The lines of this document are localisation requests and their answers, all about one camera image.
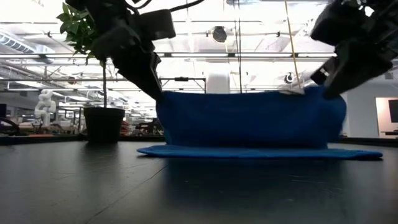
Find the potted plant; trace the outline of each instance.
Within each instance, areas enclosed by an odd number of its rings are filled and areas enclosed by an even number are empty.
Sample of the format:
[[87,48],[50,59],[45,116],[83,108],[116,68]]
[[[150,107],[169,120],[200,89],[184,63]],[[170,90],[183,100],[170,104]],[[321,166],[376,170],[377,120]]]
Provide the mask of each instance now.
[[[75,54],[87,55],[88,59],[94,58],[92,46],[100,35],[95,29],[95,23],[90,13],[84,9],[77,10],[65,3],[62,4],[63,13],[57,19],[62,21],[60,33],[67,33],[65,41],[75,49]],[[115,143],[120,137],[121,123],[124,110],[107,108],[106,94],[106,58],[97,58],[103,68],[103,107],[90,107],[84,109],[87,126],[87,138],[90,143]]]

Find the black table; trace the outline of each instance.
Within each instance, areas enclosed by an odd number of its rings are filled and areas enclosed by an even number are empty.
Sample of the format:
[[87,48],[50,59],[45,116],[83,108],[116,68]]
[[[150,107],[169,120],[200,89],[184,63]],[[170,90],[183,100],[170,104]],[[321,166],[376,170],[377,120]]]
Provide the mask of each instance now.
[[383,161],[159,159],[150,142],[0,147],[0,222],[396,224],[398,150]]

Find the blue towel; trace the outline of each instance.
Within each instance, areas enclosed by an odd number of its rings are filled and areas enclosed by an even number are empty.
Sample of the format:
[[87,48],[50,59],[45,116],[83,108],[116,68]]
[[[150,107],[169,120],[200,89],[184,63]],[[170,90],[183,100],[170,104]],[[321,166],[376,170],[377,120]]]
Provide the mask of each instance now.
[[305,95],[165,92],[164,100],[157,103],[157,115],[167,145],[139,152],[188,157],[380,157],[378,152],[353,155],[355,151],[328,149],[327,143],[336,140],[342,129],[346,104],[341,97],[325,100],[322,93],[321,86],[307,88]]

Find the plant stem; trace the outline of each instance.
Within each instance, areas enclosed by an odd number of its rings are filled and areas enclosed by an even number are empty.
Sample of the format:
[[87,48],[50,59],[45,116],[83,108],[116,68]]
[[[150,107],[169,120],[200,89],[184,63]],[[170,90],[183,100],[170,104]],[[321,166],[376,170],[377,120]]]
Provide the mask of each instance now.
[[102,75],[103,75],[103,90],[104,90],[104,108],[106,108],[108,100],[108,96],[106,94],[106,61],[103,61]]

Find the white robot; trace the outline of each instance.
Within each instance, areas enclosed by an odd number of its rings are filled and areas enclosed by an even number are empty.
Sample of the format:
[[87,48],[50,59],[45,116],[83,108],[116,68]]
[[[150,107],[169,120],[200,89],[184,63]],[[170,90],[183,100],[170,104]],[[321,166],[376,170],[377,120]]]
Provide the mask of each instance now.
[[51,100],[52,91],[42,90],[42,94],[39,95],[39,103],[35,107],[35,121],[33,125],[49,126],[50,125],[50,113],[54,113],[57,106],[54,101]]

